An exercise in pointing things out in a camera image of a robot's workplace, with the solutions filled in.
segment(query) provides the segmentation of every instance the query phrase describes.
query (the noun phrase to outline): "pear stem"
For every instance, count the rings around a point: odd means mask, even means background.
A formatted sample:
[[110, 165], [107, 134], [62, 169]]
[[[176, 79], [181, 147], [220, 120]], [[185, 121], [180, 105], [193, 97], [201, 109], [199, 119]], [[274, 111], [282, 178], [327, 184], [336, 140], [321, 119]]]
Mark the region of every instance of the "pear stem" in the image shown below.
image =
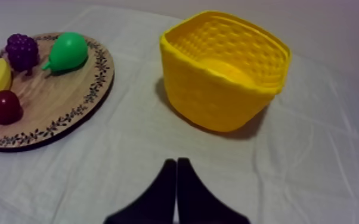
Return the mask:
[[50, 67], [50, 61], [48, 61], [43, 67], [42, 70], [46, 70]]

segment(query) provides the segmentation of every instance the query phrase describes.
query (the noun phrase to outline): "plastic pear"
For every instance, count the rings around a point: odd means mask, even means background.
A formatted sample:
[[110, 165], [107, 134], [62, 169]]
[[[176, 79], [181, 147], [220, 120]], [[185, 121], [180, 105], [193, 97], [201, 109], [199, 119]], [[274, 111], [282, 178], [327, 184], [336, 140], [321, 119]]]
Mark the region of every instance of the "plastic pear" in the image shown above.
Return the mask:
[[43, 70], [70, 70], [80, 66], [88, 58], [88, 46], [85, 38], [78, 33], [63, 33], [54, 43], [49, 55], [49, 62]]

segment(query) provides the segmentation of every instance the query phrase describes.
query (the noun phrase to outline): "wooden plate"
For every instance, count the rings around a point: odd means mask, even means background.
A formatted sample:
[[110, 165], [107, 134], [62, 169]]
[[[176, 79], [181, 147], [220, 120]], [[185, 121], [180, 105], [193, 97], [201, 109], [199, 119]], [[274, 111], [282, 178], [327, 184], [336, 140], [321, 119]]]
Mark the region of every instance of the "wooden plate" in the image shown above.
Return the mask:
[[[17, 148], [39, 145], [56, 138], [89, 112], [108, 93], [114, 78], [114, 63], [108, 50], [92, 38], [88, 43], [88, 60], [85, 65], [69, 73], [57, 75], [41, 67], [60, 33], [34, 36], [39, 46], [39, 65], [33, 74], [13, 72], [11, 90], [17, 94], [24, 110], [22, 119], [11, 125], [0, 125], [0, 151], [17, 151]], [[7, 53], [0, 51], [0, 58]]]

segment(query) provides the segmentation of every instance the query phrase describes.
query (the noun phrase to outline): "plastic basket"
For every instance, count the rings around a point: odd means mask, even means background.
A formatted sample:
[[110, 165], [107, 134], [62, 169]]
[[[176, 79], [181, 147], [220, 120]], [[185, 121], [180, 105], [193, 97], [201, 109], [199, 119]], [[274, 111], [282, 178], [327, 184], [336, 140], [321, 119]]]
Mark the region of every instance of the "plastic basket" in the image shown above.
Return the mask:
[[219, 132], [243, 126], [281, 92], [291, 59], [267, 31], [216, 11], [166, 31], [160, 49], [170, 103]]

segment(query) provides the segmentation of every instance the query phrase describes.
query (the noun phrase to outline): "white fabric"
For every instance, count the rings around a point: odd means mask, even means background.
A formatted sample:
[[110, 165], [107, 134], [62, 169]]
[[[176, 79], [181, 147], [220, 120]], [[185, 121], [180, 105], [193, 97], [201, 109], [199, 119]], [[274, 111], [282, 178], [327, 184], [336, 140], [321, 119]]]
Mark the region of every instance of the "white fabric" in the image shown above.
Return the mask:
[[206, 133], [162, 94], [159, 35], [177, 22], [102, 6], [0, 4], [0, 48], [17, 32], [74, 31], [105, 44], [116, 66], [88, 122], [47, 147], [0, 153], [0, 224], [102, 223], [177, 157], [252, 223], [359, 223], [359, 82], [294, 55], [256, 133]]

